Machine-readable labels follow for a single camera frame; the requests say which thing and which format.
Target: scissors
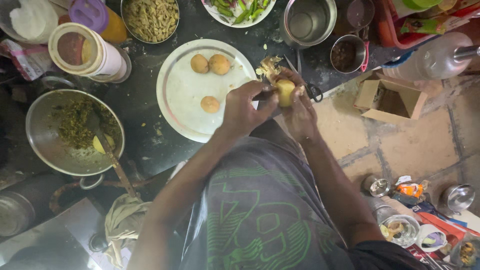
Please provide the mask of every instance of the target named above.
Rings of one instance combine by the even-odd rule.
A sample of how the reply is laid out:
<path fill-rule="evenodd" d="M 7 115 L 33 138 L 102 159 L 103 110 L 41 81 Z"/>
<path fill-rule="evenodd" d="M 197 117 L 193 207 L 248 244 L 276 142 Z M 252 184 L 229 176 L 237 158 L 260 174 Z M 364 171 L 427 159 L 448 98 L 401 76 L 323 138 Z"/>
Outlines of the scissors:
<path fill-rule="evenodd" d="M 290 60 L 287 58 L 287 56 L 284 54 L 283 56 L 285 56 L 285 60 L 287 60 L 288 62 L 288 65 L 290 66 L 290 69 L 293 71 L 293 72 L 296 72 L 298 73 L 300 76 L 301 76 L 301 61 L 300 61 L 300 50 L 297 50 L 297 65 L 298 65 L 298 71 L 297 69 L 293 66 L 292 62 L 290 62 Z M 315 102 L 320 102 L 322 101 L 322 99 L 324 99 L 324 94 L 322 93 L 322 91 L 320 90 L 320 88 L 318 88 L 317 86 L 313 85 L 313 84 L 308 84 L 305 86 L 305 88 L 307 89 L 307 94 L 310 98 L 312 98 L 313 100 L 315 100 Z M 317 99 L 317 95 L 318 93 L 320 93 L 320 100 Z"/>

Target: plastic bag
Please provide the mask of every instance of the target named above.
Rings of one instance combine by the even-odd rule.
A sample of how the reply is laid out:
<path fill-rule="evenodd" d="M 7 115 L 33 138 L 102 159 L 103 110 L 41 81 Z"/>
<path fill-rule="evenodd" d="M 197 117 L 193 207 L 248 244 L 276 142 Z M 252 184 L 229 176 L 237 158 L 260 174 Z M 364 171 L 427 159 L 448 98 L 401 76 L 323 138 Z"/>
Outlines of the plastic bag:
<path fill-rule="evenodd" d="M 0 42 L 0 54 L 10 58 L 27 81 L 33 81 L 46 71 L 59 71 L 46 45 L 32 45 L 5 39 Z"/>
<path fill-rule="evenodd" d="M 450 261 L 459 267 L 472 267 L 480 255 L 480 237 L 466 233 L 450 253 Z"/>

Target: tiled floor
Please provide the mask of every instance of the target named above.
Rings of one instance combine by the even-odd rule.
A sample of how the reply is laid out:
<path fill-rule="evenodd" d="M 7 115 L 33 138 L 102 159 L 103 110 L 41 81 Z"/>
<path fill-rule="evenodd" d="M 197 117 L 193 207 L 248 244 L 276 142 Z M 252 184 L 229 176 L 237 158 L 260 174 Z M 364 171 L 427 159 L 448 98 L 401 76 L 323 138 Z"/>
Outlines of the tiled floor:
<path fill-rule="evenodd" d="M 427 179 L 434 204 L 454 183 L 472 184 L 480 193 L 480 77 L 418 83 L 429 94 L 420 119 L 399 125 L 364 118 L 352 107 L 365 77 L 314 105 L 319 130 L 351 181 L 371 173 L 393 184 L 402 175 L 416 183 Z M 282 125 L 281 116 L 276 120 Z M 469 210 L 480 215 L 480 199 Z"/>

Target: pot handle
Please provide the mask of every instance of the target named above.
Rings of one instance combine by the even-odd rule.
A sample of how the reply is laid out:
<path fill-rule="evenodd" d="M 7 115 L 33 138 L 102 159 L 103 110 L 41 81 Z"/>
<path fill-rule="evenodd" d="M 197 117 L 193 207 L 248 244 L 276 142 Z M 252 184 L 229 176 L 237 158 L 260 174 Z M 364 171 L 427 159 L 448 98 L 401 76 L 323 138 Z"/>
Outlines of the pot handle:
<path fill-rule="evenodd" d="M 85 185 L 85 179 L 86 179 L 86 177 L 85 177 L 85 176 L 82 176 L 82 177 L 80 178 L 79 184 L 80 184 L 80 187 L 81 187 L 82 189 L 85 189 L 85 190 L 87 190 L 87 189 L 92 189 L 92 188 L 94 188 L 94 187 L 99 186 L 99 185 L 102 183 L 102 181 L 103 181 L 104 178 L 105 178 L 105 175 L 102 173 L 102 174 L 100 175 L 100 177 L 98 178 L 98 180 L 97 180 L 94 184 Z"/>

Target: gray t-shirt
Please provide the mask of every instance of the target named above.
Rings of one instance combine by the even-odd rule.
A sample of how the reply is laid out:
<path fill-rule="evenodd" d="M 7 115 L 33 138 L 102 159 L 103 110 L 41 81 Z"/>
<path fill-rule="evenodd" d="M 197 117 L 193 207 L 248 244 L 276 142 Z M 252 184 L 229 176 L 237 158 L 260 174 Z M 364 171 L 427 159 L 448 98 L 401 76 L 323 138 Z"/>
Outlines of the gray t-shirt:
<path fill-rule="evenodd" d="M 207 178 L 193 207 L 182 270 L 372 269 L 378 265 L 377 247 L 396 251 L 385 255 L 389 259 L 405 257 L 404 269 L 418 262 L 386 241 L 347 250 L 322 206 L 310 167 L 289 145 L 246 137 Z M 374 253 L 372 262 L 364 260 L 365 252 Z"/>

